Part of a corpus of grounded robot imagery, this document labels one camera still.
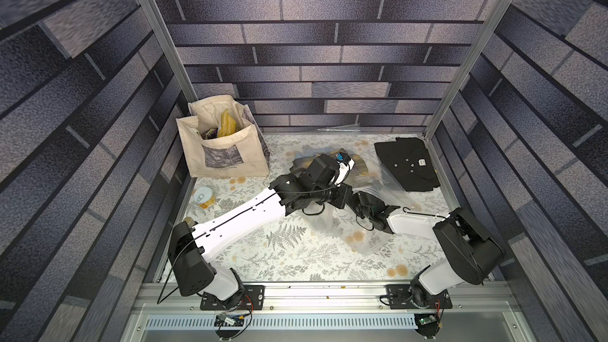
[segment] aluminum frame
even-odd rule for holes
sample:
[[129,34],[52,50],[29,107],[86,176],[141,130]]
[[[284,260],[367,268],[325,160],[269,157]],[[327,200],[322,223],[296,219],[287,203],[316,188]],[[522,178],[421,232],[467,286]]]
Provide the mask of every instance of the aluminum frame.
[[448,86],[445,96],[441,99],[437,110],[430,118],[429,125],[424,130],[424,136],[427,140],[430,140],[435,134],[441,120],[443,119],[447,110],[450,108],[456,93],[458,93],[460,87],[462,87],[462,85],[466,82],[471,68],[490,40],[490,36],[494,34],[494,30],[498,26],[498,23],[502,17],[505,15],[505,12],[509,8],[512,1],[513,0],[496,0],[494,8],[492,8],[492,11],[488,15],[486,21],[483,22],[482,29],[477,34],[475,41],[467,52],[463,63],[458,68],[452,82]]
[[173,39],[169,34],[169,29],[165,25],[165,21],[162,19],[161,12],[156,5],[155,0],[138,0],[142,6],[143,13],[146,15],[152,30],[156,35],[158,43],[161,45],[162,51],[167,57],[167,61],[175,73],[175,78],[178,80],[179,87],[186,96],[188,102],[195,102],[198,100],[194,88],[186,73],[184,63],[179,58],[178,50],[175,48]]
[[[434,313],[434,309],[391,310],[382,305],[378,296],[386,293],[389,284],[406,284],[404,281],[368,282],[255,282],[246,284],[265,285],[264,307],[256,314],[403,314]],[[165,293],[176,288],[175,283],[167,284]],[[122,341],[139,342],[150,315],[193,315],[214,314],[214,311],[200,310],[201,298],[181,297],[176,292],[162,304],[156,300],[162,284],[143,284],[131,309]],[[509,286],[503,281],[486,281],[484,285],[460,284],[448,289],[453,308],[451,312],[500,312],[509,324],[515,324],[512,333],[516,341],[528,331],[527,324]]]

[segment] fern pattern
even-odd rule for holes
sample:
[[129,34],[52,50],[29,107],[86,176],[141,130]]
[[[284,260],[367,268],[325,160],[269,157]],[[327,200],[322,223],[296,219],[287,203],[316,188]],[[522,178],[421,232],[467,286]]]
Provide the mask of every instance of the fern pattern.
[[[391,141],[402,135],[265,135],[270,150],[270,174],[267,177],[201,177],[194,189],[209,186],[216,204],[201,209],[192,199],[186,204],[184,217],[203,223],[238,207],[260,193],[279,174],[289,170],[296,157],[314,149],[344,148],[359,155],[368,165],[370,175],[379,167],[374,143]],[[409,193],[415,208],[423,211],[445,211],[447,205],[439,189],[428,193]],[[243,281],[367,281],[411,279],[427,265],[444,257],[432,240],[401,234],[371,232],[362,244],[375,246],[369,255],[356,252],[355,236],[361,227],[354,223],[349,209],[332,208],[321,214],[331,233],[315,229],[305,216],[294,213],[250,232],[228,246],[215,262],[234,268]]]
[[269,247],[272,246],[273,250],[277,246],[286,249],[285,245],[294,248],[302,240],[304,232],[306,232],[305,227],[283,225],[277,231],[271,231],[269,235],[266,235],[266,239],[268,240]]

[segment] black cable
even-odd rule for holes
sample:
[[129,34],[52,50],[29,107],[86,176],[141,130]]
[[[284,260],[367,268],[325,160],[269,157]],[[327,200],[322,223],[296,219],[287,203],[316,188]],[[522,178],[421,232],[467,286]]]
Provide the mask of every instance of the black cable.
[[404,207],[402,208],[402,210],[403,210],[403,211],[405,211],[405,209],[408,209],[408,210],[409,210],[408,212],[409,212],[410,214],[416,214],[416,215],[419,215],[419,216],[428,216],[428,217],[439,217],[439,218],[444,218],[444,219],[447,219],[446,217],[444,217],[444,216],[440,216],[439,214],[425,214],[425,213],[423,213],[423,212],[415,212],[415,211],[412,211],[412,210],[411,210],[410,208],[408,208],[407,206],[404,206]]
[[[188,243],[187,243],[187,244],[186,244],[186,245],[185,245],[185,246],[184,246],[184,247],[183,247],[183,248],[182,248],[182,249],[179,251],[179,254],[178,254],[176,257],[175,257],[174,262],[178,261],[179,256],[180,256],[180,255],[182,255],[182,252],[184,252],[184,250],[186,249],[186,247],[188,247],[188,246],[189,246],[189,245],[190,245],[190,244],[191,244],[193,241],[197,240],[198,238],[200,238],[200,237],[201,237],[201,236],[203,236],[203,235],[207,235],[207,233],[206,233],[206,232],[203,232],[201,235],[199,235],[199,236],[197,236],[196,238],[193,238],[191,241],[189,241],[189,242],[188,242]],[[161,300],[162,294],[164,293],[165,288],[167,287],[167,283],[169,282],[169,277],[171,277],[171,272],[172,272],[172,271],[173,271],[173,264],[171,264],[171,269],[169,269],[169,274],[167,275],[167,278],[165,279],[165,283],[164,283],[164,284],[163,284],[163,286],[162,286],[161,293],[158,295],[158,300],[156,300],[156,304],[157,304],[157,305],[158,305],[158,304],[160,304],[161,302],[163,302],[164,300],[166,300],[166,299],[167,299],[167,297],[171,296],[171,294],[172,294],[173,292],[175,292],[175,291],[177,291],[177,290],[179,289],[179,285],[178,285],[178,286],[177,286],[177,287],[176,287],[174,290],[172,290],[172,291],[171,291],[171,292],[170,292],[168,295],[166,295],[166,296],[165,296],[165,297],[164,297],[164,298]]]
[[354,213],[354,221],[357,222],[357,224],[359,226],[361,226],[362,228],[366,229],[367,231],[374,231],[374,225],[371,226],[371,228],[367,228],[364,225],[359,223],[359,217],[357,216],[357,213]]
[[414,298],[414,295],[409,296],[407,299],[405,299],[405,300],[403,300],[403,301],[396,301],[396,302],[391,302],[391,301],[389,301],[388,303],[386,303],[386,302],[384,302],[384,301],[383,301],[383,299],[385,299],[385,298],[386,298],[386,299],[393,299],[393,298],[396,298],[396,297],[395,297],[395,296],[390,297],[390,295],[389,295],[389,294],[383,294],[382,296],[380,296],[380,297],[378,298],[378,300],[380,300],[380,302],[382,302],[384,305],[386,305],[386,306],[391,306],[391,305],[398,305],[398,304],[401,304],[401,303],[403,303],[403,302],[409,302],[409,301],[410,301],[412,298]]
[[[239,305],[237,305],[235,308],[232,308],[231,310],[226,310],[225,312],[222,312],[221,314],[225,315],[226,313],[233,312],[233,311],[234,311],[234,310],[236,310],[237,308],[240,308],[242,305],[243,305],[243,299],[241,298],[241,302],[239,303]],[[247,309],[247,311],[248,311],[247,316],[250,316],[250,318],[249,318],[249,322],[248,322],[248,323],[245,325],[245,327],[244,327],[244,328],[242,328],[241,330],[237,331],[237,332],[236,332],[236,334],[232,335],[231,337],[222,337],[222,336],[219,334],[219,331],[222,329],[222,325],[225,323],[225,320],[224,320],[224,321],[222,321],[222,323],[220,323],[220,324],[219,324],[219,326],[218,326],[218,330],[215,330],[215,329],[214,329],[213,331],[214,331],[214,332],[217,334],[217,336],[218,336],[219,338],[221,338],[221,340],[222,340],[222,341],[227,341],[227,340],[232,339],[232,338],[237,338],[239,335],[243,334],[243,332],[244,332],[245,330],[247,330],[247,328],[249,327],[249,325],[251,325],[251,322],[252,322],[252,320],[253,320],[253,317],[254,317],[253,313],[251,312],[251,310],[250,310],[250,309]]]
[[321,205],[323,205],[323,209],[321,209],[321,211],[316,212],[314,214],[308,214],[304,211],[304,209],[302,209],[302,213],[304,213],[305,216],[318,216],[319,214],[321,214],[323,211],[325,211],[325,202],[323,202]]

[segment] table surface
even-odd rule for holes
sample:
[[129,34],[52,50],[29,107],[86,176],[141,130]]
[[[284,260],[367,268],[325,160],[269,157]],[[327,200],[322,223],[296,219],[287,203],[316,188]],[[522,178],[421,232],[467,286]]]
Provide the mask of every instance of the table surface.
[[[209,186],[217,202],[201,209],[192,199],[182,218],[192,217],[199,223],[219,217],[261,192],[278,175],[289,171],[295,156],[320,148],[344,148],[365,161],[369,175],[380,177],[374,143],[392,141],[396,134],[288,134],[265,135],[270,150],[268,177],[233,177],[196,179],[194,190]],[[432,192],[402,192],[413,208],[425,212],[447,211],[439,188]],[[354,223],[350,209],[325,215],[332,223],[332,235],[319,231],[300,212],[265,224],[228,246],[216,258],[224,267],[234,268],[245,282],[256,281],[368,281],[411,279],[445,255],[434,240],[409,235],[367,232]],[[382,244],[375,253],[362,255],[358,246]],[[163,280],[168,273],[165,267]],[[169,279],[174,282],[173,274]]]

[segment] plastic bag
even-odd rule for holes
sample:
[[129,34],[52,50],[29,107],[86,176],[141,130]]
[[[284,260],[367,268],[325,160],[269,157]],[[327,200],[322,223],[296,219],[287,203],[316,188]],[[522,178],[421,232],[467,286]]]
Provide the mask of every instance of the plastic bag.
[[[300,152],[293,161],[292,169],[307,168],[314,157],[326,154],[337,154],[338,151],[347,152],[354,160],[355,165],[345,180],[345,183],[353,186],[353,192],[367,192],[381,199],[387,205],[398,205],[411,208],[414,201],[401,188],[399,182],[390,174],[384,166],[374,164],[371,161],[363,161],[358,155],[349,152],[349,146],[344,148],[325,147],[322,149],[305,150]],[[369,175],[370,168],[379,172],[378,179]],[[313,204],[305,209],[308,214],[321,210],[320,205]],[[372,230],[372,224],[367,219],[357,218],[354,211],[346,206],[337,209],[331,205],[325,205],[325,210],[318,216],[307,216],[300,211],[301,216],[309,224],[310,229],[321,240],[327,237],[341,238],[354,251],[361,255],[376,253],[384,246],[392,234],[379,230]]]

